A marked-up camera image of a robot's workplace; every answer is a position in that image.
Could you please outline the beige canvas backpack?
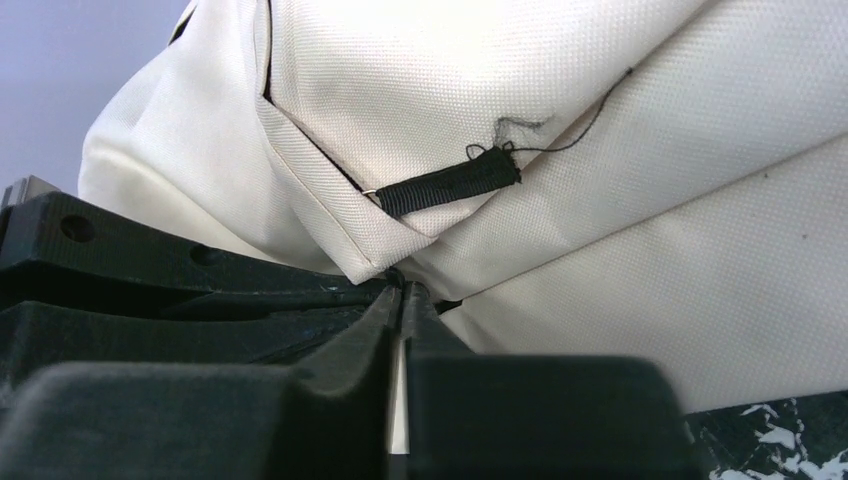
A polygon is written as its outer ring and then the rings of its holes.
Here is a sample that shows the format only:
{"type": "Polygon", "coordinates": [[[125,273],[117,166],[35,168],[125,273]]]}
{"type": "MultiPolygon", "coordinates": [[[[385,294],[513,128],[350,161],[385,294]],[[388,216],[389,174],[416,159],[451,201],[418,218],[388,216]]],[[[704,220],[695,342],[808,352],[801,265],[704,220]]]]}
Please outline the beige canvas backpack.
{"type": "Polygon", "coordinates": [[[78,191],[690,411],[847,386],[843,1],[194,1],[78,191]]]}

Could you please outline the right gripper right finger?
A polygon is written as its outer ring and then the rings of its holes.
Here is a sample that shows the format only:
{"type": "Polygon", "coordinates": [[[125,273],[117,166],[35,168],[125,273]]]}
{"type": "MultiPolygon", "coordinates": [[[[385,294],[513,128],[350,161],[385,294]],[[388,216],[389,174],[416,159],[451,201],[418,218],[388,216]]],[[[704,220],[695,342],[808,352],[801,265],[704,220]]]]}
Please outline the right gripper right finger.
{"type": "Polygon", "coordinates": [[[621,356],[472,351],[410,283],[401,315],[411,479],[700,479],[669,383],[621,356]]]}

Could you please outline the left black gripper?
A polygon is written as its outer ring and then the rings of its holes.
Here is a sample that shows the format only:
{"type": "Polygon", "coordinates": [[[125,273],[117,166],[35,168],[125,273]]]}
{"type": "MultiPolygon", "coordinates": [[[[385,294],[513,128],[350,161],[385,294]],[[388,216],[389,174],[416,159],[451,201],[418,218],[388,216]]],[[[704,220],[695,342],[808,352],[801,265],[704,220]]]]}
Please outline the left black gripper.
{"type": "Polygon", "coordinates": [[[74,361],[292,363],[384,288],[174,236],[27,177],[1,192],[1,389],[74,361]]]}

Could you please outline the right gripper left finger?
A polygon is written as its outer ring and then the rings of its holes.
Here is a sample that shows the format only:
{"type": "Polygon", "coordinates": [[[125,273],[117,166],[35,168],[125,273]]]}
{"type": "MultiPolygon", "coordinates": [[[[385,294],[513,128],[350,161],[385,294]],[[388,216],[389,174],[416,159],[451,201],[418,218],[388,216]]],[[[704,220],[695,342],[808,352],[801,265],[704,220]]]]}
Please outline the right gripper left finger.
{"type": "Polygon", "coordinates": [[[65,363],[1,429],[5,479],[383,479],[402,303],[290,366],[65,363]]]}

